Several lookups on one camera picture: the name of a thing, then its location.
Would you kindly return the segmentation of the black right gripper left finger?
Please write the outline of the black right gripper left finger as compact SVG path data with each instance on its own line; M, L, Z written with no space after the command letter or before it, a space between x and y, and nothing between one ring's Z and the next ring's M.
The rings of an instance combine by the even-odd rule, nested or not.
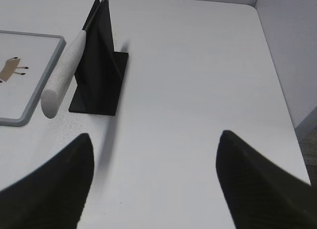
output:
M87 133L45 164L0 192L2 229L75 229L94 176Z

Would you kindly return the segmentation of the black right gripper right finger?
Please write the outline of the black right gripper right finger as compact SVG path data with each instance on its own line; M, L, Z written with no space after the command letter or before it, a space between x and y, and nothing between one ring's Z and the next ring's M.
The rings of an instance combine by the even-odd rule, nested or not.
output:
M317 227L317 190L230 130L221 134L215 168L237 229Z

